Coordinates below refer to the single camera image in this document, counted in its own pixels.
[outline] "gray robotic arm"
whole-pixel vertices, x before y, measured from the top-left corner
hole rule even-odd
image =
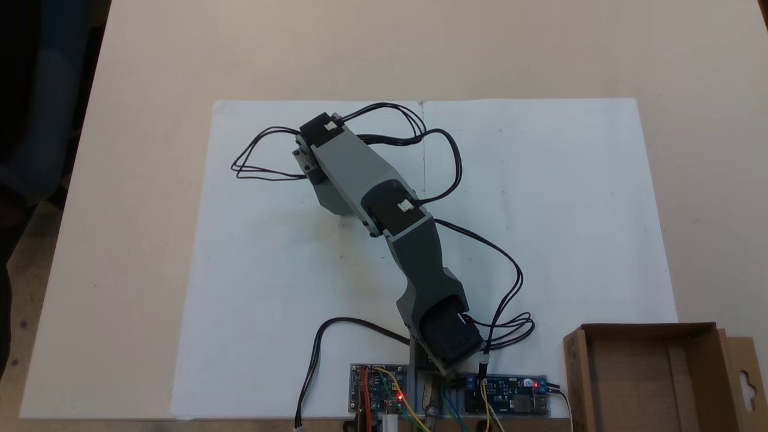
[[[371,237],[383,235],[408,280],[397,307],[406,327],[447,373],[482,348],[462,283],[442,265],[435,220],[400,174],[352,133],[338,115],[321,114],[300,128],[293,156],[320,204],[354,214]]]

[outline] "white sheet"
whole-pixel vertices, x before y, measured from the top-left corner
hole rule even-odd
[[[318,326],[361,317],[407,334],[395,300],[406,281],[383,239],[321,208],[306,181],[237,180],[230,163],[262,129],[297,128],[322,111],[365,102],[220,101],[214,106],[197,238],[171,412],[181,418],[292,417]],[[407,103],[456,139],[464,178],[428,205],[518,260],[525,286],[507,316],[534,315],[522,343],[495,352],[490,371],[564,382],[561,340],[585,322],[677,321],[634,99]],[[407,135],[395,111],[350,122],[355,133]],[[298,172],[289,135],[254,153]],[[411,148],[376,146],[417,191],[453,176],[438,135]],[[445,265],[465,285],[470,315],[489,320],[514,275],[495,251],[440,228]],[[351,324],[323,338],[303,416],[346,417],[352,362],[407,363],[408,349]],[[476,361],[466,364],[467,370]],[[567,411],[552,401],[555,417]]]

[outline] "beige table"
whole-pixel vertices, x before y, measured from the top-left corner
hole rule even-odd
[[[766,77],[756,0],[115,0],[22,416],[170,416],[218,99],[637,98],[680,319],[768,371]]]

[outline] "red wire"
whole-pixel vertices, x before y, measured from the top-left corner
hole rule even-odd
[[[363,378],[362,381],[362,394],[364,397],[364,401],[366,404],[366,424],[368,425],[368,430],[366,432],[371,431],[371,394],[368,387],[368,367],[364,367],[363,370],[365,371],[365,378]]]

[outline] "cardboard box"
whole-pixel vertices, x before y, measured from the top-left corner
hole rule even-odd
[[[768,431],[751,337],[726,337],[715,323],[583,324],[563,348],[577,432]]]

